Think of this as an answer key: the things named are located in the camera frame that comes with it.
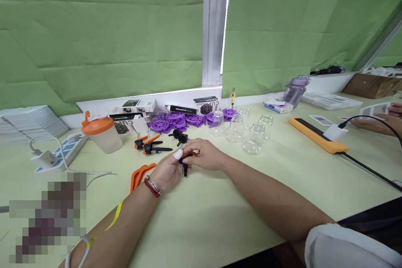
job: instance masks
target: pixelated area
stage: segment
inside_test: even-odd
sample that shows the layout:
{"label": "pixelated area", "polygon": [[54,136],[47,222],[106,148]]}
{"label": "pixelated area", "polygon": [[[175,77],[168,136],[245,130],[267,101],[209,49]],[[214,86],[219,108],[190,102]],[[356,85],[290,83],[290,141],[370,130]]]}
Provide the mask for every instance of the pixelated area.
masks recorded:
{"label": "pixelated area", "polygon": [[10,218],[28,218],[28,227],[16,237],[12,263],[35,263],[35,255],[46,255],[49,246],[67,245],[66,254],[73,248],[74,238],[86,233],[81,227],[85,216],[86,174],[51,173],[57,181],[47,183],[42,200],[10,201]]}

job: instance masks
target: white fingernail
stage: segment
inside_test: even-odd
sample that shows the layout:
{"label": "white fingernail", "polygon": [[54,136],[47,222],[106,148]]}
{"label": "white fingernail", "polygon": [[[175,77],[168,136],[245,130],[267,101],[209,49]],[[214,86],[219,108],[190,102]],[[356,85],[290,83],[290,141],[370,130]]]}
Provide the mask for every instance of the white fingernail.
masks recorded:
{"label": "white fingernail", "polygon": [[179,160],[183,156],[183,150],[178,149],[176,153],[173,154],[173,157],[176,158],[176,160]]}

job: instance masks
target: green window blind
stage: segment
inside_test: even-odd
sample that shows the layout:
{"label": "green window blind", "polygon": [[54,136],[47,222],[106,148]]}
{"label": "green window blind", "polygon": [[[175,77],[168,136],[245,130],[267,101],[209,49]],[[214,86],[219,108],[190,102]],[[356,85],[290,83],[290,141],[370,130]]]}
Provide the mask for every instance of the green window blind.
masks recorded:
{"label": "green window blind", "polygon": [[223,94],[283,91],[312,68],[351,69],[401,0],[229,0]]}
{"label": "green window blind", "polygon": [[402,62],[402,31],[381,51],[373,66],[395,66],[398,62]]}
{"label": "green window blind", "polygon": [[0,0],[0,109],[201,87],[203,0]]}

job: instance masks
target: white paper stack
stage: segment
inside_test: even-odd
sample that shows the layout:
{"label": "white paper stack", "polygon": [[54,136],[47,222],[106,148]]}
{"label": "white paper stack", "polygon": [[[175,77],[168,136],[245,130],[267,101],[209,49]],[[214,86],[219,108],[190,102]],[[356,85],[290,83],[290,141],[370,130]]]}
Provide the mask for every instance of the white paper stack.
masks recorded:
{"label": "white paper stack", "polygon": [[[51,135],[60,137],[68,127],[48,106],[8,109],[0,111],[0,137],[11,144],[29,143],[32,137]],[[50,137],[36,141],[51,140]]]}
{"label": "white paper stack", "polygon": [[339,110],[350,107],[358,107],[362,104],[362,102],[350,98],[345,98],[335,94],[324,94],[317,92],[305,92],[301,97],[301,100],[326,110]]}

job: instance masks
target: hand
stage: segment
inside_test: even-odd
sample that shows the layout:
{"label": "hand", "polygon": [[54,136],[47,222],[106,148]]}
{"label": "hand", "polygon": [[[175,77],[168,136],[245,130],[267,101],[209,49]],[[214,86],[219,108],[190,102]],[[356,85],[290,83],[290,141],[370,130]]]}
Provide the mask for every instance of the hand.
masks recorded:
{"label": "hand", "polygon": [[173,157],[174,153],[175,152],[170,153],[159,161],[150,175],[152,182],[155,183],[161,191],[172,189],[180,179],[181,164]]}
{"label": "hand", "polygon": [[[376,114],[377,117],[385,119],[384,122],[389,124],[394,130],[402,136],[402,119],[399,117],[391,116],[389,114]],[[352,119],[350,123],[358,128],[381,133],[384,135],[395,136],[395,134],[384,125],[375,119]]]}
{"label": "hand", "polygon": [[221,170],[231,159],[222,151],[218,150],[209,140],[201,138],[193,139],[184,147],[184,154],[198,150],[198,157],[187,157],[183,163],[199,166],[206,170]]}
{"label": "hand", "polygon": [[392,103],[391,107],[388,108],[388,114],[391,116],[402,118],[402,104]]}

